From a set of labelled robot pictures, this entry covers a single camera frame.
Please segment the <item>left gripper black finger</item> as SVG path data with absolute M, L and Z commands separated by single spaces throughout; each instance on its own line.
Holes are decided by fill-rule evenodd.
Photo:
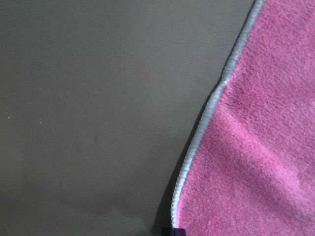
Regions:
M 161 231 L 162 236 L 186 236 L 185 229 L 180 228 L 163 228 Z

